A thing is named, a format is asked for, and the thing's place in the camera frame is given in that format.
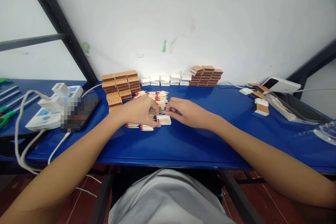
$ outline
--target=green mark on wall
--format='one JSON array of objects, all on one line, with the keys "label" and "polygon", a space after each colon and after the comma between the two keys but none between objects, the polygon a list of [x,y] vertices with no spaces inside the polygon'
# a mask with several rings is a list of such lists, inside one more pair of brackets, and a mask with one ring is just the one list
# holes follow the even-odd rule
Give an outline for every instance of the green mark on wall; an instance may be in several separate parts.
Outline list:
[{"label": "green mark on wall", "polygon": [[164,40],[163,42],[163,49],[162,49],[162,52],[166,52],[166,44],[167,44],[167,40]]}]

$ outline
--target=blue table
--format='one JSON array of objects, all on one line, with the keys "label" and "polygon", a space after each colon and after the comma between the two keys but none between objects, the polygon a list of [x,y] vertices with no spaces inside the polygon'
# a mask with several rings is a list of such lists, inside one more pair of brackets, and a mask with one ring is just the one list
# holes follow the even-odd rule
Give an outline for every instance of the blue table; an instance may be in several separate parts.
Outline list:
[{"label": "blue table", "polygon": [[[37,89],[47,95],[51,95],[51,87],[56,82],[65,82],[67,85],[85,83],[54,80],[14,80],[14,82],[22,91]],[[168,99],[170,97],[189,99],[313,169],[319,172],[336,173],[336,146],[324,142],[310,132],[313,126],[288,122],[272,107],[269,108],[269,116],[258,117],[253,114],[254,99],[239,93],[237,88],[231,86],[214,88],[146,86],[143,89],[147,91],[163,89],[169,92]],[[108,114],[105,96],[101,87],[87,95],[87,97],[101,97],[102,103],[86,128],[71,134],[56,152],[55,157],[94,128]],[[24,125],[39,109],[38,107],[35,103],[25,110],[20,133],[29,132]],[[12,120],[6,129],[0,130],[0,135],[13,134],[14,122],[15,120]],[[52,130],[28,158],[46,162],[63,136],[64,133],[61,133],[59,128]],[[212,132],[189,128],[174,119],[172,119],[172,125],[149,132],[120,128],[107,143],[97,162],[111,165],[178,168],[251,168],[228,144]]]}]

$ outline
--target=smartphone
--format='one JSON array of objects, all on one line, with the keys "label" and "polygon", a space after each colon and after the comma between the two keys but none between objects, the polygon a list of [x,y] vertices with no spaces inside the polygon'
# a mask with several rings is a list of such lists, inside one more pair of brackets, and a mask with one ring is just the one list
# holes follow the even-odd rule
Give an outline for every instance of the smartphone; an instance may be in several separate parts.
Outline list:
[{"label": "smartphone", "polygon": [[83,129],[101,102],[101,98],[71,98],[64,106],[61,116],[61,132],[75,132]]}]

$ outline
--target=power strip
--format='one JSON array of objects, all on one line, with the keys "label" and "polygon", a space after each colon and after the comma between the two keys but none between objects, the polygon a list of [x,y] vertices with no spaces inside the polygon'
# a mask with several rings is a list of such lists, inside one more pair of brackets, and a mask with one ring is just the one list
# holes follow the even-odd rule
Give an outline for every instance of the power strip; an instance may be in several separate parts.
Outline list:
[{"label": "power strip", "polygon": [[[69,86],[70,95],[68,98],[81,97],[83,88],[81,86]],[[44,108],[33,116],[33,118],[26,124],[26,128],[32,131],[40,131],[43,128],[47,130],[55,129],[61,126],[61,111],[50,113]]]}]

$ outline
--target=person's right hand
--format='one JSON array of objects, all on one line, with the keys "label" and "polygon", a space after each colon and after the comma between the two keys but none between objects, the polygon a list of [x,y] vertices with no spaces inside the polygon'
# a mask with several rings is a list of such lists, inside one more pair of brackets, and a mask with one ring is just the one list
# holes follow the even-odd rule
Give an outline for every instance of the person's right hand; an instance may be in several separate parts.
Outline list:
[{"label": "person's right hand", "polygon": [[166,115],[190,127],[206,130],[211,129],[217,118],[221,118],[189,100],[176,97],[172,97],[167,104]]}]

